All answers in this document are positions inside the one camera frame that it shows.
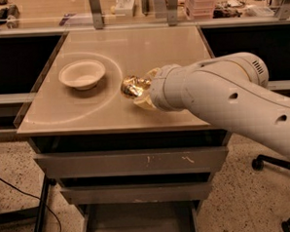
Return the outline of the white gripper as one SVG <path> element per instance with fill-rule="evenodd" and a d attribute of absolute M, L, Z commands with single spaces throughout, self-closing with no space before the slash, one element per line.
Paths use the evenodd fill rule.
<path fill-rule="evenodd" d="M 182 111 L 182 85 L 188 75 L 187 68 L 177 64 L 155 67 L 144 76 L 150 84 L 150 96 L 136 97 L 134 104 L 140 108 L 155 111 L 158 109 L 173 112 Z"/>

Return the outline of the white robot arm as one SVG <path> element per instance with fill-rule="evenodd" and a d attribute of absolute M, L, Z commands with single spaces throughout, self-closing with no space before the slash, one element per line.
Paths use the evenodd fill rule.
<path fill-rule="evenodd" d="M 135 97 L 159 110 L 187 110 L 290 159 L 290 97 L 268 90 L 268 69 L 251 53 L 166 65 L 134 81 Z"/>

